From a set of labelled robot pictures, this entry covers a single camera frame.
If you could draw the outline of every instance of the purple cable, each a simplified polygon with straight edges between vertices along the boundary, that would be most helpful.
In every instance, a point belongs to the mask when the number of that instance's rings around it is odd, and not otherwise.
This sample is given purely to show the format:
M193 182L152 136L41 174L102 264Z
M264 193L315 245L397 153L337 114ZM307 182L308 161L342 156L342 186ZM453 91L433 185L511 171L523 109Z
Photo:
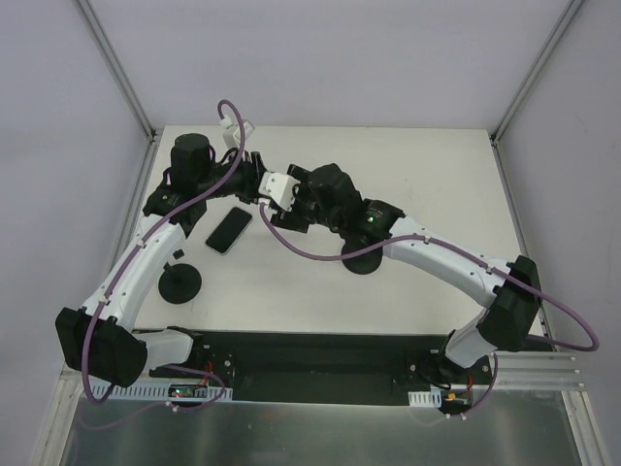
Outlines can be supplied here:
M215 403L220 398L222 398L222 396L224 396L224 394L226 393L226 385L224 384L224 381L220 377L218 377L216 374L213 374L211 372L199 371L196 369L189 369L187 367L181 367L181 366L177 366L174 364L169 364L168 366L163 366L163 367L165 367L166 369L173 369L174 371L186 372L188 374L197 374L203 377L207 377L209 379L216 381L217 384L220 385L220 391L218 391L217 395L215 395L214 398L204 403L201 403L199 406L192 407L192 408L184 408L182 406L177 405L177 411L181 413L190 413L192 411L203 410L207 408L208 406L211 406L213 403ZM108 424L104 424L104 425L88 425L87 423L83 421L80 414L76 415L76 420L78 424L84 429L97 432L97 431L107 430L107 429L112 429L113 427L117 427L118 425L128 421L129 419L132 419L136 417L137 415L141 415L142 413L149 411L155 408L156 406L168 406L168 405L166 403L162 403L161 401L156 401L154 403L150 403L146 406L141 407L140 410L136 410L131 415L122 417L121 419L115 420L113 422L109 422Z
M492 382L490 382L489 385L487 386L485 393L483 393L483 395L478 399L478 401L474 403L473 406L466 412L467 415L471 414L474 410L478 409L483 404L483 402L487 399L489 394L492 392L494 385L496 385L496 379L498 378L498 355L494 352L493 356L494 356L494 374L492 375Z
M221 116L224 115L224 113L222 112L222 108L225 105L231 109L231 111L235 115L235 119L237 120L237 123L240 125L240 147L238 148L237 155L236 155L236 157L235 157L235 159L233 161L233 164L231 165L231 168L229 169L228 172L226 172L226 175L224 175L216 184L214 184L212 187L210 187L203 194L201 194L199 196L196 196L195 198L190 199L187 202L184 202L183 204L181 204L180 206L174 208L168 214L166 214L165 216L160 218L160 220L157 221L149 229L147 234L142 238L142 241L144 243L146 243L147 240L164 223L166 223L171 217L175 216L176 214L178 214L181 211L184 211L188 207L193 206L197 202L201 202L202 200L207 199L212 194L214 194L216 191L218 191L229 180L229 178L231 178L231 176L233 176L233 174L235 173L235 170L237 169L237 167L242 162L242 157L244 156L244 149L245 149L244 120L242 119L242 116L240 115L240 112L237 110L237 107L235 107L235 105L233 105L232 102L230 102L229 100L226 100L226 99L222 99L217 104L217 110L218 110L218 114L219 115L221 115ZM116 287L116 285L120 281L121 277L123 276L123 273L125 272L125 270L127 270L127 268L129 267L129 264L132 263L132 260L134 260L134 258L136 257L136 255L138 254L138 252L141 249L142 248L137 245L127 255L127 257L125 258L123 263L120 265L120 267L116 271L116 274L114 274L114 277L110 281L110 284L108 285L108 288L104 291L104 298L105 299L109 299L110 296L113 294L114 288ZM97 308L95 308L95 312L93 313L93 316L90 319L90 323L88 324L88 328L86 329L86 334L84 336L84 344L82 346L82 365L81 365L81 370L82 370L82 385L84 387L84 395L86 396L86 399L88 401L90 401L91 403L93 403L95 405L101 405L101 404L105 403L106 400L108 399L108 397L110 396L110 394L114 390L114 386L111 384L108 387L108 389L106 390L106 392L104 393L104 395L101 398L97 399L93 395L92 389L90 388L90 382L88 380L88 355L89 355L89 352L90 352L90 342L92 340L93 332L95 330L95 324L97 323L97 320L99 319L99 316L101 315L101 313L103 311L104 311L104 303L100 302L99 305L97 306Z
M283 246L285 246L288 250L291 250L292 252L295 252L296 254L301 255L302 257L305 257L306 259L319 260L319 261L323 261L323 262L332 262L332 261L336 261L336 260L347 260L347 259L353 259L354 257L358 257L360 255L366 254L367 252L371 252L372 250L377 250L379 248L383 248L384 246L390 245L392 243L397 243L399 241L426 241L427 240L431 244L440 246L440 247L445 248L447 250L452 250L453 252L461 255L462 257L465 257L466 259L469 259L471 262L473 262L474 264L476 264L479 267L482 267L483 269L487 270L489 268L489 265L487 264L487 262L485 262L484 260L481 260L479 257L476 257L475 255L470 254L469 252L467 252L465 250L462 250L461 248L458 248L455 245L451 245L450 243L448 243L446 241L438 240L436 238L426 239L424 236L418 235L418 234L415 234L415 233L411 234L411 235L396 236L396 237L390 238L388 240L380 241L379 243L375 243L374 245L367 246L366 248L362 248L360 250L357 250L355 252L350 252L348 254L341 254L341 255L316 255L316 254L311 254L311 253L308 253L308 252L305 252L303 250L300 250L300 249L296 248L291 243L289 243L286 240L286 238L284 238L280 234L280 232L278 232L278 230L270 223L270 220L268 219L267 215L265 214L265 205L264 204L261 204L259 206L259 213L261 215L261 218L263 219L263 222L267 225L267 227L272 232L272 234L276 237L277 240L280 241L280 243ZM570 350L587 351L587 352L592 352L592 351L597 351L598 350L598 348L600 347L600 339L596 335L595 330L593 330L593 328L591 328L591 326L588 324L588 322L581 315L579 315L576 311L571 309L566 304L563 304L558 299L543 293L539 289L533 288L532 286L529 286L529 285L519 281L517 278L512 277L511 275L503 272L502 270L497 269L496 267L492 267L490 269L490 272L495 274L495 275L498 275L499 277L501 277L501 278L503 278L503 279L513 283L513 284L515 284L516 286L519 286L520 288L528 291L529 293L534 294L538 298L540 298L540 299L542 299L544 301L547 301L548 303L552 304L553 306L556 306L563 313L567 314L569 317L571 317L573 320L575 320L578 323L578 325L580 325L584 329L584 331L587 333L587 335L591 339L591 346L590 347L583 347L583 346L580 346L580 345L574 345L574 344L571 344L571 343L561 342L561 341L558 341L558 340L552 340L551 338L540 337L540 336L537 336L537 335L529 335L528 336L529 340L536 341L536 342L542 342L542 343L546 343L546 344L549 344L549 345L557 345L559 347L568 348Z

